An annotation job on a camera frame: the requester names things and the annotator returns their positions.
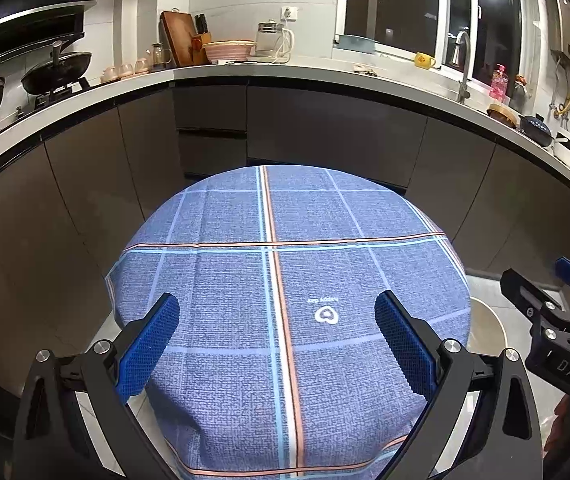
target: tea kettle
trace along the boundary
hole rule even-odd
[[[258,24],[253,61],[287,62],[294,48],[294,33],[274,20]]]

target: water heater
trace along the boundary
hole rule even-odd
[[[562,66],[570,70],[570,4],[567,0],[545,0],[549,48]]]

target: pink bottle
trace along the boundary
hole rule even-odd
[[[498,65],[498,68],[494,70],[494,76],[492,77],[492,89],[489,92],[489,97],[496,99],[497,101],[505,101],[505,94],[507,94],[507,85],[510,79],[505,73],[505,67],[503,65]]]

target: metal screw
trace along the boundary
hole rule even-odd
[[[47,359],[50,358],[50,351],[49,350],[39,350],[36,353],[36,360],[40,363],[44,363]]]
[[[94,345],[94,352],[97,354],[104,354],[110,349],[110,342],[109,341],[98,341]]]
[[[443,346],[448,352],[451,352],[452,354],[457,354],[460,352],[460,343],[455,339],[447,339],[447,341],[443,343]]]
[[[520,355],[518,355],[518,352],[516,352],[513,348],[508,348],[505,351],[505,357],[507,357],[507,359],[510,361],[518,361]]]

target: blue plaid tablecloth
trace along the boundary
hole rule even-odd
[[[163,292],[178,329],[147,394],[184,478],[375,478],[425,406],[374,320],[390,289],[466,342],[469,292],[441,230],[340,171],[242,168],[163,204],[107,277],[117,322]]]

